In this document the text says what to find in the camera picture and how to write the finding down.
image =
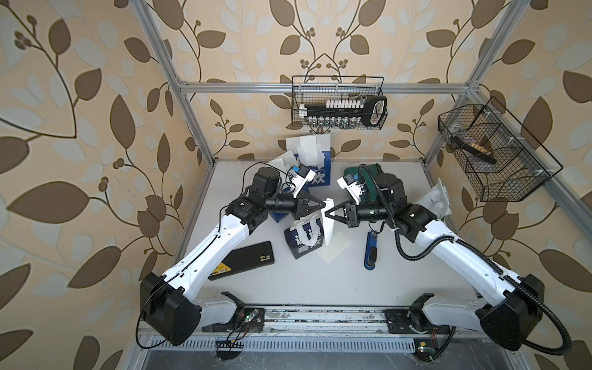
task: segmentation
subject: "metal vent grate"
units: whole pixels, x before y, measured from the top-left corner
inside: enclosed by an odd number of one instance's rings
[[[191,336],[183,344],[175,347],[166,342],[156,350],[211,351],[216,348],[216,340],[225,336]],[[163,337],[154,337],[155,345]],[[411,338],[302,338],[302,337],[264,337],[252,336],[242,341],[243,350],[250,352],[363,352],[363,353],[413,353],[415,344]]]

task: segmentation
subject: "black cable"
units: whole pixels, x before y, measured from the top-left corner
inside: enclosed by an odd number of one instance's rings
[[[228,207],[227,205],[223,206],[220,211],[218,212],[218,234],[220,234],[220,227],[222,224],[222,210],[225,209],[226,207]],[[183,271],[187,270],[192,263],[194,263],[202,254],[204,254],[204,252],[214,243],[214,241],[217,239],[218,237],[214,237],[212,239],[212,241],[210,242],[210,244],[208,244],[204,250],[201,251],[201,253],[199,255],[197,255],[197,257],[193,258],[193,260],[191,260],[190,263],[187,264],[187,266],[185,266],[183,269],[181,269],[180,272],[178,272],[175,276],[173,276],[171,279],[169,279],[168,281],[166,281],[163,285],[161,285],[157,290],[155,290],[150,297],[146,300],[146,302],[144,303],[144,306],[142,306],[142,309],[140,310],[140,314],[138,315],[138,322],[136,323],[136,343],[138,344],[138,346],[142,349],[151,349],[154,347],[158,347],[160,346],[162,343],[166,342],[166,339],[153,345],[153,346],[149,346],[149,347],[145,347],[142,344],[140,344],[140,339],[138,338],[138,329],[140,328],[140,320],[142,318],[142,312],[144,312],[144,309],[146,309],[146,305],[148,305],[148,302],[150,302],[150,300],[152,299],[152,297],[154,297],[154,295],[161,290],[163,287],[165,287],[168,283],[170,283],[174,278],[176,278],[177,276],[179,276],[180,274],[183,273]]]
[[[146,300],[146,302],[144,302],[144,306],[142,306],[142,309],[140,310],[140,314],[138,315],[138,321],[136,322],[136,343],[138,344],[138,347],[140,347],[140,348],[142,348],[142,349],[151,349],[151,348],[154,348],[154,347],[158,347],[158,346],[160,346],[162,343],[165,343],[165,342],[166,342],[166,339],[165,339],[165,340],[162,340],[162,341],[158,342],[157,344],[155,344],[155,345],[153,345],[153,346],[148,346],[148,347],[147,347],[147,346],[143,346],[142,344],[140,344],[140,338],[138,337],[138,330],[139,330],[139,328],[140,328],[140,320],[141,320],[141,318],[142,318],[142,312],[144,312],[144,310],[146,309],[146,306],[148,305],[148,302],[150,302],[150,300],[152,299],[152,297],[154,297],[154,295],[155,295],[155,294],[156,294],[156,293],[157,293],[159,290],[161,290],[163,287],[166,287],[166,285],[167,285],[168,283],[170,283],[170,282],[171,282],[171,280],[173,280],[174,278],[176,278],[176,277],[177,277],[177,276],[179,276],[179,275],[180,275],[180,273],[177,273],[177,274],[176,274],[175,276],[173,276],[171,279],[169,279],[168,281],[166,281],[166,282],[165,282],[163,285],[161,285],[161,286],[160,286],[160,287],[159,287],[157,290],[155,290],[155,291],[154,291],[154,292],[153,292],[153,293],[150,295],[150,297],[148,297],[148,299]]]
[[[370,226],[370,230],[374,231],[376,234],[380,234],[382,233],[383,229],[384,229],[384,224],[387,223],[386,221],[382,222],[382,225],[380,225],[380,231],[376,231],[372,228],[372,224],[370,223],[370,221],[368,221],[368,226]]]
[[[553,313],[553,311],[551,311],[543,302],[539,301],[539,299],[536,296],[534,296],[528,289],[520,285],[520,283],[518,283],[512,277],[510,277],[509,275],[504,275],[504,271],[501,269],[501,267],[499,267],[495,262],[489,259],[485,254],[483,254],[483,252],[481,252],[480,250],[473,247],[472,245],[470,245],[462,239],[457,239],[456,242],[462,245],[463,247],[469,249],[477,256],[479,256],[482,260],[487,262],[487,264],[491,266],[493,271],[502,276],[504,280],[512,284],[515,289],[518,289],[530,302],[534,303],[537,307],[539,307],[540,310],[543,311],[543,313],[551,320],[553,325],[555,325],[557,331],[559,331],[559,334],[561,335],[562,343],[561,346],[557,348],[543,347],[541,345],[531,342],[530,340],[524,341],[524,344],[526,346],[539,352],[545,353],[547,355],[553,356],[566,355],[571,351],[570,333],[567,331],[563,323],[561,323],[561,320]]]
[[[561,320],[559,320],[559,318],[553,313],[553,311],[551,311],[543,302],[539,301],[538,298],[536,296],[534,296],[532,293],[530,293],[526,288],[524,288],[523,286],[521,286],[517,281],[515,281],[512,277],[505,275],[504,271],[495,263],[493,262],[491,259],[489,259],[485,254],[483,254],[480,250],[478,250],[477,248],[473,247],[472,245],[470,245],[469,243],[465,242],[462,239],[456,239],[452,236],[441,236],[438,239],[434,240],[424,251],[422,251],[421,253],[419,253],[416,256],[409,256],[408,254],[406,254],[403,251],[403,248],[401,247],[401,240],[400,240],[400,236],[399,236],[399,231],[398,231],[398,227],[397,224],[395,223],[395,218],[394,218],[394,214],[392,213],[390,207],[387,205],[387,200],[384,198],[384,195],[382,194],[382,192],[380,191],[380,188],[376,182],[376,179],[374,178],[374,174],[372,173],[372,171],[370,171],[370,168],[368,168],[368,166],[366,164],[361,164],[358,166],[358,177],[361,175],[360,170],[364,169],[366,171],[366,173],[368,174],[368,176],[370,177],[370,180],[372,181],[374,187],[377,190],[377,194],[378,194],[378,198],[380,199],[380,202],[383,204],[383,206],[387,209],[387,214],[388,214],[388,218],[391,220],[393,227],[395,227],[395,242],[397,244],[397,250],[399,252],[399,254],[407,260],[419,260],[421,258],[424,258],[425,256],[427,256],[439,243],[443,242],[444,240],[452,240],[455,243],[458,243],[460,245],[462,245],[463,247],[469,249],[470,251],[472,251],[473,253],[475,253],[477,256],[479,256],[479,258],[481,258],[483,261],[485,261],[492,269],[493,271],[495,271],[496,273],[498,273],[500,276],[502,276],[502,278],[506,281],[508,281],[510,284],[512,284],[514,286],[515,289],[518,289],[530,302],[532,302],[534,305],[536,305],[537,307],[540,308],[541,311],[543,311],[543,313],[545,313],[545,315],[551,320],[551,322],[553,322],[553,325],[555,325],[555,327],[557,328],[557,331],[559,331],[560,335],[561,335],[561,346],[557,347],[557,348],[548,348],[548,347],[544,347],[541,345],[538,345],[536,343],[533,343],[529,340],[525,340],[524,344],[534,350],[537,350],[539,352],[545,353],[547,355],[555,355],[555,356],[562,356],[562,355],[566,355],[571,351],[571,337],[569,332],[567,331],[567,329],[565,328],[565,326],[561,323]]]
[[[448,334],[448,337],[446,338],[446,341],[444,342],[444,344],[442,345],[442,347],[438,348],[436,353],[434,353],[433,356],[428,356],[426,359],[420,359],[417,356],[417,353],[414,353],[415,357],[421,361],[421,362],[433,362],[435,361],[438,357],[440,357],[440,355],[444,352],[444,350],[448,347],[448,345],[450,344],[450,342],[452,341],[452,337],[454,337],[454,332],[456,331],[456,326],[452,326],[450,328],[450,333]]]
[[[243,190],[244,190],[244,176],[247,174],[247,171],[248,171],[248,170],[249,170],[251,167],[253,167],[254,165],[266,165],[267,167],[272,167],[272,168],[275,168],[276,170],[280,171],[280,172],[281,172],[281,173],[283,173],[284,175],[288,176],[288,174],[287,174],[286,172],[284,172],[284,171],[280,170],[280,169],[279,169],[279,168],[277,168],[277,167],[273,167],[272,165],[270,165],[270,164],[268,164],[268,163],[265,163],[265,162],[255,162],[255,163],[253,163],[252,165],[250,165],[249,167],[247,167],[247,169],[246,169],[246,170],[244,170],[244,172],[243,172],[243,183],[242,183],[242,184],[241,184],[241,186],[240,186],[240,193],[241,193],[241,194],[243,193]]]

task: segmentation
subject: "yellow label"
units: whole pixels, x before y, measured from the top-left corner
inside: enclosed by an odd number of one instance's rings
[[[216,269],[210,274],[210,276],[222,274],[223,272],[228,272],[230,270],[231,270],[231,268],[229,268],[228,266],[226,266],[225,264],[220,262],[218,267],[216,267]]]

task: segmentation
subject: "aluminum frame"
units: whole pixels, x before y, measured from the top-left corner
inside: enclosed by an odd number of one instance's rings
[[[419,83],[385,83],[383,91],[385,94],[458,94],[462,96],[456,100],[456,104],[464,104],[466,99],[484,98],[480,91],[472,89],[479,85],[483,77],[487,73],[491,62],[494,60],[496,55],[499,53],[509,35],[514,30],[516,24],[522,17],[526,7],[530,0],[513,0],[511,1],[508,9],[503,15],[497,29],[495,30],[492,38],[487,44],[481,58],[479,59],[474,70],[471,72],[469,79],[466,83],[455,83],[455,84],[419,84]],[[263,94],[284,94],[291,92],[291,84],[285,83],[188,83],[180,81],[177,77],[165,45],[160,38],[160,35],[153,23],[150,11],[143,0],[131,0],[132,7],[136,13],[136,17],[144,32],[146,33],[149,43],[154,50],[157,60],[165,74],[167,81],[171,86],[171,90],[175,95],[175,98],[181,106],[181,110],[185,114],[190,130],[194,134],[198,145],[202,149],[204,159],[209,165],[214,164],[212,152],[207,145],[207,141],[203,132],[200,129],[195,114],[191,108],[186,93],[193,92],[211,92],[211,93],[235,93],[235,92],[250,92],[250,93],[263,93]],[[437,136],[432,147],[426,153],[423,160],[425,170],[429,172],[429,165],[436,159],[436,156],[441,149],[443,139],[441,136]],[[213,168],[209,169],[204,182],[200,188],[198,199],[196,200],[194,207],[191,211],[190,220],[188,221],[186,230],[192,230],[195,224],[195,219],[200,210],[201,203],[205,197],[205,190],[209,185],[211,175],[213,174]],[[592,240],[592,215],[587,207],[583,204],[581,199],[574,196],[574,194],[558,179],[553,178],[545,184],[545,188],[551,194],[551,196],[557,201],[562,209],[570,216],[570,218],[585,231],[588,238]],[[184,253],[186,244],[188,243],[189,233],[187,232],[181,238],[179,242],[179,250],[177,255],[180,256]],[[143,362],[143,359],[147,351],[140,350],[137,346],[130,352],[130,356],[127,358],[126,365],[136,367],[138,364]]]
[[[306,86],[327,86],[329,83],[306,83]],[[372,86],[373,83],[336,83],[339,86]],[[246,83],[246,82],[184,82],[179,87],[184,93],[254,93],[288,94],[292,92],[291,83]],[[383,94],[464,94],[468,90],[465,83],[384,83]]]
[[[166,50],[165,43],[160,38],[160,33],[153,22],[152,16],[150,15],[150,9],[146,5],[146,1],[131,0],[130,3],[131,7],[134,9],[134,13],[138,19],[138,22],[140,23],[140,26],[146,34],[150,46],[152,46],[152,50],[154,51],[156,60],[162,69],[162,73],[164,74],[166,81],[169,83],[170,91],[179,103],[181,111],[187,120],[189,130],[193,134],[193,137],[195,137],[195,141],[197,141],[197,145],[201,149],[203,159],[208,164],[208,166],[212,166],[214,164],[214,156],[212,155],[208,141],[206,140],[203,131],[201,131],[201,127],[197,121],[197,118],[195,117],[193,109],[191,108],[189,99],[179,88],[179,77],[175,73],[175,68],[173,67],[169,53]]]
[[[478,88],[471,89],[470,96],[475,104],[487,104],[489,99],[483,95]],[[509,124],[508,119],[497,112],[495,115],[508,127],[516,137],[523,137],[517,132],[512,125]],[[532,149],[528,142],[525,142],[525,148],[532,154],[540,163],[546,161],[539,155],[539,153]],[[558,176],[553,176],[543,184],[549,195],[559,204],[561,209],[567,216],[580,228],[580,230],[592,240],[592,210],[584,204],[581,198],[576,197],[569,187]]]

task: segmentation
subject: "white paper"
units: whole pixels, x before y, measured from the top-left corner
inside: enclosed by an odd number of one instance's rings
[[[351,241],[346,238],[343,233],[339,232],[333,236],[333,241],[330,245],[324,244],[321,248],[318,248],[315,252],[325,261],[326,264],[330,264],[334,259],[337,258],[349,245]]]
[[[321,210],[321,220],[323,222],[323,231],[325,233],[325,245],[331,244],[331,241],[333,240],[333,226],[335,224],[335,220],[325,216],[325,211],[330,210],[333,208],[333,206],[333,199],[327,198],[325,200],[325,207]]]

